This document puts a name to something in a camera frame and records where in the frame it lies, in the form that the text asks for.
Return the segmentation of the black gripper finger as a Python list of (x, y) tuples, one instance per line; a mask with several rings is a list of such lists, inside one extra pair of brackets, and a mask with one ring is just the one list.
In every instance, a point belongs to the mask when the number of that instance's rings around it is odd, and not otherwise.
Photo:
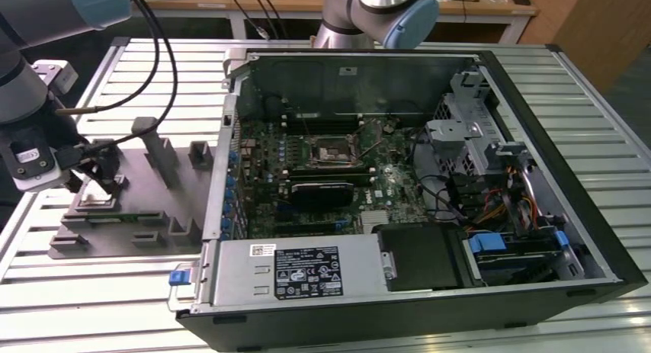
[(97, 164), (96, 173), (99, 176), (96, 182), (107, 194), (115, 195), (120, 190), (120, 185), (115, 180), (120, 168), (120, 150), (103, 149), (97, 153), (95, 160)]
[(83, 177), (92, 171), (92, 165), (91, 164), (81, 164), (75, 167), (72, 167), (68, 170), (68, 175), (69, 178), (67, 182), (64, 183), (65, 189), (73, 193), (77, 194), (81, 186), (84, 184)]

